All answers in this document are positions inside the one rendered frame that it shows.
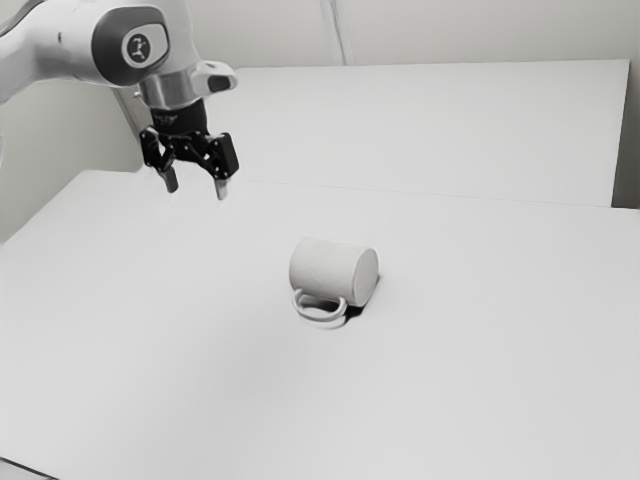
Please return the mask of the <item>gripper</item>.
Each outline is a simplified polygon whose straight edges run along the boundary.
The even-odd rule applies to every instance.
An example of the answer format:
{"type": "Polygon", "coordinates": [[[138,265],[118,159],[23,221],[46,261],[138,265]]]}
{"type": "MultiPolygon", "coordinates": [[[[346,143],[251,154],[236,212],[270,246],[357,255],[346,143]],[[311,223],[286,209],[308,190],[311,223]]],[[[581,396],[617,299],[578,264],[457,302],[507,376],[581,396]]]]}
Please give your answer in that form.
{"type": "Polygon", "coordinates": [[[169,193],[174,193],[179,187],[172,166],[176,154],[177,159],[204,169],[214,180],[217,198],[224,200],[228,183],[239,170],[239,160],[229,133],[209,134],[204,101],[178,110],[152,109],[151,114],[158,133],[151,127],[139,133],[144,164],[156,171],[169,193]],[[168,147],[164,152],[160,143],[168,147]]]}

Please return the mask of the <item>white mug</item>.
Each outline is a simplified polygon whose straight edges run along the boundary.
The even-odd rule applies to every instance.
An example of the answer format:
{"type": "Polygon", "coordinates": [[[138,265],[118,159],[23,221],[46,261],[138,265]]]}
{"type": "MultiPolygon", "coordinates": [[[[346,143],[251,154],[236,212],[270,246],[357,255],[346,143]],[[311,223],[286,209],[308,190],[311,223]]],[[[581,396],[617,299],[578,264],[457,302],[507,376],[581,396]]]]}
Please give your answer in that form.
{"type": "Polygon", "coordinates": [[[298,316],[318,326],[332,327],[349,307],[364,307],[379,281],[380,262],[372,247],[304,238],[289,262],[292,304],[298,316]],[[332,302],[332,311],[312,313],[301,305],[309,297],[332,302]]]}

